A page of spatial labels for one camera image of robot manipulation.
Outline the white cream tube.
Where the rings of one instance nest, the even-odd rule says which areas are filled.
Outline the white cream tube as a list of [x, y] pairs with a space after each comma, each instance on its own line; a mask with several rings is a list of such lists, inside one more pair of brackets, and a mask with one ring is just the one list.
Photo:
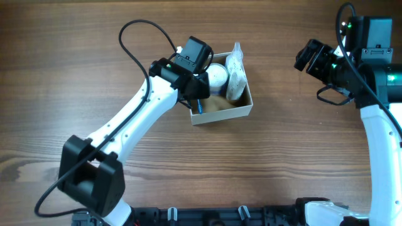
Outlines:
[[228, 56], [225, 66], [229, 72], [226, 99], [229, 101], [239, 100], [247, 84], [246, 73], [242, 61], [234, 56]]

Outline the dark blue spray bottle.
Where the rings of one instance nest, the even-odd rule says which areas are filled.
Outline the dark blue spray bottle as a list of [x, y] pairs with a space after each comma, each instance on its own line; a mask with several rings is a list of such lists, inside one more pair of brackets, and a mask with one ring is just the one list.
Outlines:
[[241, 50], [241, 45], [239, 42], [235, 42], [234, 48], [231, 54], [226, 57], [225, 67], [229, 73], [232, 73], [235, 69], [243, 68], [243, 52]]

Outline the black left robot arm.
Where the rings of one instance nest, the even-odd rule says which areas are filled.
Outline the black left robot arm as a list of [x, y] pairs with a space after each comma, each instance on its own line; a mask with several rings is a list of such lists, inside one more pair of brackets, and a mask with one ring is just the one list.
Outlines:
[[154, 61], [141, 90], [87, 139], [71, 136], [63, 145], [58, 189], [108, 225], [133, 225], [123, 199], [123, 165], [148, 129], [177, 102], [210, 95], [205, 67], [214, 52], [191, 36], [172, 58]]

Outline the white cardboard box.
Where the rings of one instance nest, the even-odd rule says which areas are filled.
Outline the white cardboard box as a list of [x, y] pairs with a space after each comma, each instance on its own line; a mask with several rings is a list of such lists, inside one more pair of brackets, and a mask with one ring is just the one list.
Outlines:
[[[229, 55], [229, 52], [215, 54], [212, 63], [219, 63], [225, 66], [226, 57]], [[194, 126], [248, 116], [253, 107], [253, 100], [248, 82], [239, 100], [227, 100], [226, 92], [227, 87], [225, 92], [221, 95], [210, 95], [208, 99], [200, 99], [204, 111], [203, 114], [198, 113], [197, 100], [192, 100], [190, 102], [192, 106], [192, 110], [190, 110], [192, 125]]]

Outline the blue white toothbrush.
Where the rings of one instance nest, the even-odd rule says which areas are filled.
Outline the blue white toothbrush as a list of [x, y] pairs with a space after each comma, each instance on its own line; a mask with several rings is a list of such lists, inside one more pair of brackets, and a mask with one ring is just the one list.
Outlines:
[[204, 111], [200, 99], [197, 100], [197, 109], [199, 114], [203, 114]]

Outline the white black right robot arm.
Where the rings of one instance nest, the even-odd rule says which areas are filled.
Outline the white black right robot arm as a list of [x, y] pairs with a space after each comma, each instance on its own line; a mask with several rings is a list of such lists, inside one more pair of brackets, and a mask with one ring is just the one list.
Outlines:
[[392, 19], [351, 16], [336, 22], [338, 47], [311, 39], [294, 67], [320, 80], [318, 90], [334, 90], [361, 114], [371, 167], [371, 207], [367, 215], [329, 201], [304, 205], [307, 225], [401, 225], [401, 64], [393, 63]]

